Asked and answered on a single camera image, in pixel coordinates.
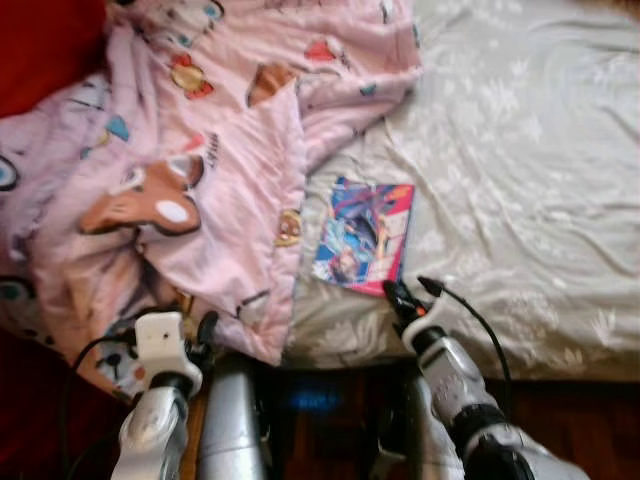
anime character illustration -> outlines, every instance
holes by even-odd
[[[164,39],[191,48],[200,36],[213,31],[224,14],[216,0],[161,0],[147,12],[139,30],[147,40]]]
[[[81,218],[80,231],[99,234],[151,224],[164,235],[184,235],[200,227],[200,214],[186,190],[204,173],[199,155],[177,155],[134,168],[122,184],[104,194]]]
[[[276,247],[290,247],[300,241],[302,227],[300,214],[296,210],[284,210],[280,214],[278,225],[278,236],[276,237]]]
[[[0,155],[0,192],[13,190],[20,181],[20,174],[4,155]]]
[[[247,105],[254,105],[273,97],[278,90],[297,78],[298,72],[292,67],[279,63],[259,65],[256,75],[249,87]]]
[[[336,182],[314,274],[355,290],[382,294],[399,270],[413,187]]]
[[[173,57],[171,62],[171,80],[182,90],[189,100],[202,98],[215,90],[205,79],[204,71],[193,64],[191,55],[182,54]]]

black cable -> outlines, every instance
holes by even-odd
[[[485,331],[489,334],[491,338],[491,343],[493,343],[493,347],[498,354],[498,359],[500,360],[500,366],[502,367],[502,376],[504,377],[504,398],[503,398],[503,406],[502,409],[504,411],[505,417],[507,419],[511,418],[512,412],[512,397],[511,397],[511,372],[509,370],[509,364],[507,363],[507,357],[504,355],[504,351],[502,350],[502,346],[498,341],[498,337],[493,332],[493,329],[489,325],[489,323],[480,315],[475,308],[473,308],[469,303],[462,298],[457,293],[449,290],[444,283],[439,280],[434,280],[432,278],[427,277],[418,277],[418,281],[422,284],[422,286],[429,292],[431,295],[439,297],[442,292],[445,292],[452,298],[454,298],[460,305],[465,307],[471,315],[474,316],[480,325],[485,329]]]
[[[62,395],[60,396],[60,406],[58,411],[58,432],[60,435],[60,454],[61,454],[61,462],[62,462],[62,478],[67,478],[69,474],[69,445],[67,438],[67,410],[69,407],[69,395],[71,393],[71,385],[73,384],[73,379],[75,378],[78,368],[80,364],[87,356],[87,354],[91,351],[93,347],[103,342],[120,342],[120,343],[128,343],[128,337],[123,335],[107,335],[104,337],[96,338],[95,340],[91,340],[85,347],[82,349],[75,362],[71,366],[71,371],[67,375],[67,379],[64,382],[62,387]]]
[[[94,443],[92,443],[87,448],[85,448],[83,452],[80,455],[78,455],[76,460],[71,465],[71,468],[69,469],[69,473],[67,474],[66,480],[73,480],[73,476],[75,475],[76,470],[78,469],[82,461],[85,459],[85,457],[87,457],[94,450],[98,450],[99,448],[103,447],[104,444],[106,444],[108,441],[117,437],[119,431],[120,431],[120,425],[117,425],[116,427],[112,428],[107,433],[105,433],[98,440],[96,440]]]

pink blanket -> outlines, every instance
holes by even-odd
[[[405,0],[114,10],[104,72],[0,121],[0,322],[72,361],[177,298],[277,365],[305,177],[419,74]],[[134,357],[106,345],[81,374],[131,395]]]

book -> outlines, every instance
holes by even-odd
[[[413,185],[368,185],[337,179],[313,274],[329,283],[384,296],[400,278]]]

gray bedsheet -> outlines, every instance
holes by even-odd
[[[425,75],[414,94],[309,181],[286,364],[403,354],[383,300],[311,276],[331,185],[345,175],[416,185],[404,278],[456,286],[494,326],[515,377],[637,380],[638,24],[569,0],[415,8]],[[461,308],[434,321],[498,375]]]

